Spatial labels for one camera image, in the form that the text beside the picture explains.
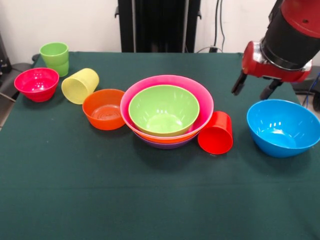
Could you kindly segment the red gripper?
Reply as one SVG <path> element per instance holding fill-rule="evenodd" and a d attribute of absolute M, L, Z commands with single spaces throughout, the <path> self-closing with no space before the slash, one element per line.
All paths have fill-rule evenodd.
<path fill-rule="evenodd" d="M 300 83 L 303 82 L 310 74 L 312 69 L 312 59 L 299 70 L 286 70 L 269 62 L 261 52 L 260 43 L 250 41 L 243 53 L 242 70 L 240 75 L 231 89 L 231 93 L 237 96 L 245 85 L 248 75 L 257 78 L 267 77 L 273 79 L 261 92 L 259 99 L 267 100 L 271 94 L 280 87 L 283 82 Z"/>

